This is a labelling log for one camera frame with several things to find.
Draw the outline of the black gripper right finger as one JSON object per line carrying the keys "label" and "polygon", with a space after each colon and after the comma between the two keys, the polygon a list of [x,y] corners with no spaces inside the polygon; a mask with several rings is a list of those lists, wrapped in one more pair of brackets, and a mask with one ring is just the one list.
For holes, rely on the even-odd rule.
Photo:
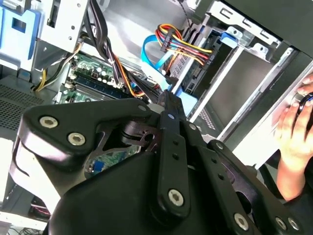
{"label": "black gripper right finger", "polygon": [[183,122],[183,136],[196,169],[211,187],[222,235],[303,235],[293,214],[220,141],[206,143],[198,128]]}

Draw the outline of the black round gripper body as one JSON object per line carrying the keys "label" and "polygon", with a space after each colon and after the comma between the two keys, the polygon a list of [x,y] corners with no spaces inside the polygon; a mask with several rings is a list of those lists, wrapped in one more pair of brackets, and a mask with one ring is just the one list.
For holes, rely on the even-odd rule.
{"label": "black round gripper body", "polygon": [[211,187],[187,147],[139,153],[76,185],[48,223],[51,235],[220,235]]}

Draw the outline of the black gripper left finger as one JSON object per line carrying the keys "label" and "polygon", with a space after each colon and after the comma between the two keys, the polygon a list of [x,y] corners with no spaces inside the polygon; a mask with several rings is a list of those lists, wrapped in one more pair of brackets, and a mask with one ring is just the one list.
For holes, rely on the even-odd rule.
{"label": "black gripper left finger", "polygon": [[157,103],[136,98],[35,106],[22,115],[13,147],[13,179],[54,212],[85,181],[92,159],[138,146],[156,157],[152,203],[184,218],[190,211],[181,99],[164,91]]}

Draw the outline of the person's hand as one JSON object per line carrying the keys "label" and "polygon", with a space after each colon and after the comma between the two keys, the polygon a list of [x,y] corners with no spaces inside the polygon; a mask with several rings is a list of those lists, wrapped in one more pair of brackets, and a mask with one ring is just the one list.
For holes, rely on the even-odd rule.
{"label": "person's hand", "polygon": [[295,101],[282,112],[275,131],[282,158],[308,161],[313,156],[312,117],[312,100]]}

